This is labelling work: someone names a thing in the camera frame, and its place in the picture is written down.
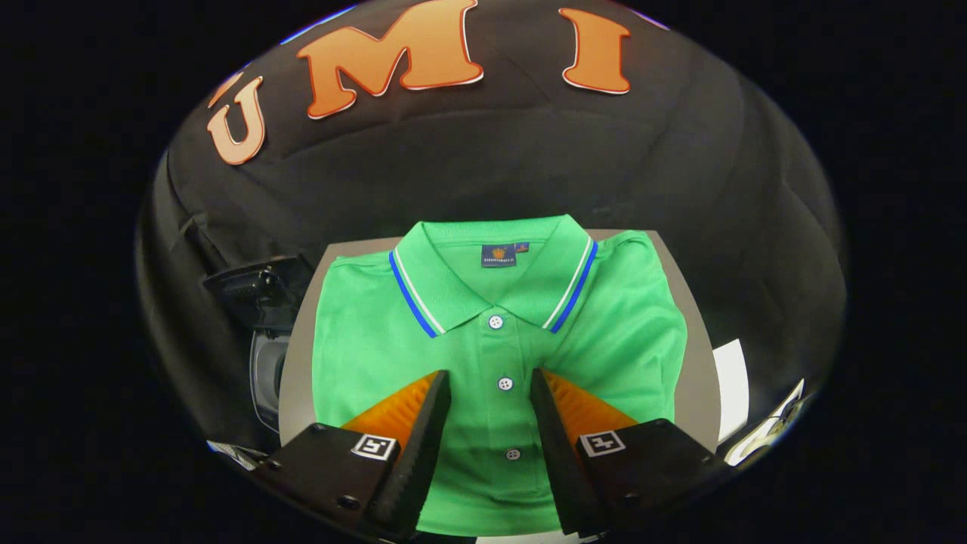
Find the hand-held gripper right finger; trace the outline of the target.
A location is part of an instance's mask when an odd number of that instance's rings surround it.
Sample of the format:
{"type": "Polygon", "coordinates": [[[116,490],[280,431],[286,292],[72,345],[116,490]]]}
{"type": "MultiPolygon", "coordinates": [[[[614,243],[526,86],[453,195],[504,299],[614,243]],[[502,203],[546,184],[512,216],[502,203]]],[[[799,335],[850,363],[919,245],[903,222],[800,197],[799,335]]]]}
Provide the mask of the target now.
{"type": "Polygon", "coordinates": [[[669,420],[635,422],[548,369],[533,372],[530,400],[566,534],[646,530],[732,478],[731,465],[669,420]]]}

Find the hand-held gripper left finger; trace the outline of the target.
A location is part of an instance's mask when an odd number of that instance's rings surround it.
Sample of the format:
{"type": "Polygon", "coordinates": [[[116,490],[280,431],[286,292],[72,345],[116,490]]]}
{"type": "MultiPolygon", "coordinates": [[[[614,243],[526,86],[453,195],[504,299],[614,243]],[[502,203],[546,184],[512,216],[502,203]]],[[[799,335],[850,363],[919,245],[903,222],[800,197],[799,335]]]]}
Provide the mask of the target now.
{"type": "Polygon", "coordinates": [[[308,425],[252,476],[338,529],[407,541],[431,488],[450,400],[449,373],[439,369],[346,425],[308,425]]]}

